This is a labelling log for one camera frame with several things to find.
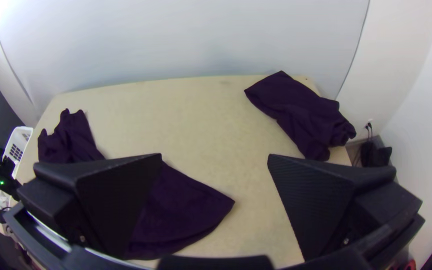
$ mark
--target black triangular cover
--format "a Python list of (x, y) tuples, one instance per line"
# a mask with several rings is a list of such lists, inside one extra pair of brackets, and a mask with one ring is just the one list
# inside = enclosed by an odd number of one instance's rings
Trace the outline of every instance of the black triangular cover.
[(356, 192), (394, 179), (394, 167), (358, 168), (270, 154), (269, 172), (305, 260), (321, 255)]
[(75, 194), (106, 252), (121, 258), (161, 166), (161, 154), (155, 153), (70, 164), (38, 162), (34, 173)]

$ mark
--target black electronic device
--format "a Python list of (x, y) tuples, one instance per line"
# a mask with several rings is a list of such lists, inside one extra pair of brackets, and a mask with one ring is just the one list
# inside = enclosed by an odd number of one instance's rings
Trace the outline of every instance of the black electronic device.
[[(47, 269), (139, 270), (117, 258), (129, 240), (126, 228), (133, 228), (160, 166), (160, 154), (78, 164), (37, 163), (36, 178), (18, 190), (22, 203), (6, 212), (4, 219)], [(384, 269), (424, 223), (417, 213), (421, 201), (394, 182), (393, 167), (355, 168), (270, 155), (268, 168), (305, 258), (286, 270)], [(125, 197), (133, 203), (125, 203)], [(47, 237), (54, 232), (69, 243)], [(273, 266), (265, 256), (170, 256), (158, 266), (253, 268)]]
[(305, 260), (351, 245), (399, 215), (396, 237), (422, 201), (394, 182), (392, 166), (360, 168), (270, 154), (268, 168)]
[(19, 201), (20, 198), (16, 190), (21, 187), (21, 184), (11, 176), (14, 168), (15, 164), (8, 158), (0, 162), (0, 190), (12, 196), (16, 201)]
[(70, 243), (121, 258), (161, 173), (161, 154), (81, 163), (34, 164), (17, 190), (24, 207)]

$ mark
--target beige tabletop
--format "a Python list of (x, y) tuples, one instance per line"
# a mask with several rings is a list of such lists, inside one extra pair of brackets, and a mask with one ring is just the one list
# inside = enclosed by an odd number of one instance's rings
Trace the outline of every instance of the beige tabletop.
[[(107, 159), (162, 153), (183, 172), (235, 200), (208, 236), (177, 252), (192, 257), (268, 255), (276, 268), (304, 261), (267, 168), (268, 154), (302, 158), (276, 121), (259, 111), (244, 90), (264, 75), (213, 76), (144, 81), (56, 96), (28, 142), (16, 178), (35, 175), (38, 136), (51, 134), (60, 113), (82, 109), (98, 149)], [(313, 91), (306, 77), (295, 76)], [(329, 162), (350, 165), (344, 147)], [(155, 267), (157, 260), (133, 262)]]

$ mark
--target purple garment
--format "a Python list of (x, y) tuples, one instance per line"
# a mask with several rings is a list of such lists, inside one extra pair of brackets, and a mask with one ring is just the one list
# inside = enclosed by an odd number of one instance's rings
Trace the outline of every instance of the purple garment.
[[(40, 162), (105, 159), (96, 148), (82, 110), (70, 114), (65, 109), (54, 134), (48, 135), (43, 129), (37, 143)], [(228, 196), (163, 162), (160, 177), (135, 225), (125, 258), (153, 260), (183, 249), (211, 233), (234, 203)]]
[(71, 114), (65, 109), (61, 112), (54, 133), (48, 135), (46, 129), (37, 138), (37, 152), (40, 162), (76, 163), (104, 160), (96, 148), (90, 124), (82, 110)]
[(258, 109), (276, 119), (305, 158), (327, 161), (328, 147), (344, 146), (355, 128), (339, 112), (335, 100), (319, 97), (283, 71), (244, 90)]

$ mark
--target dark purple cloth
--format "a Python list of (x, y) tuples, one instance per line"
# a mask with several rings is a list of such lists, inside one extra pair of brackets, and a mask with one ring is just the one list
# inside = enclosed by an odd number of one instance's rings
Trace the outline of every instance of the dark purple cloth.
[(76, 163), (104, 160), (96, 148), (90, 124), (82, 110), (71, 114), (65, 109), (61, 112), (54, 133), (48, 135), (46, 129), (37, 138), (37, 152), (40, 162)]
[(244, 90), (258, 109), (276, 119), (305, 158), (327, 161), (328, 147), (344, 146), (355, 128), (339, 112), (335, 100), (319, 97), (283, 71)]
[[(64, 110), (54, 134), (48, 135), (43, 129), (37, 143), (40, 162), (105, 159), (96, 148), (82, 110), (73, 114)], [(234, 203), (163, 162), (160, 177), (135, 225), (126, 259), (153, 260), (183, 249), (211, 233)]]

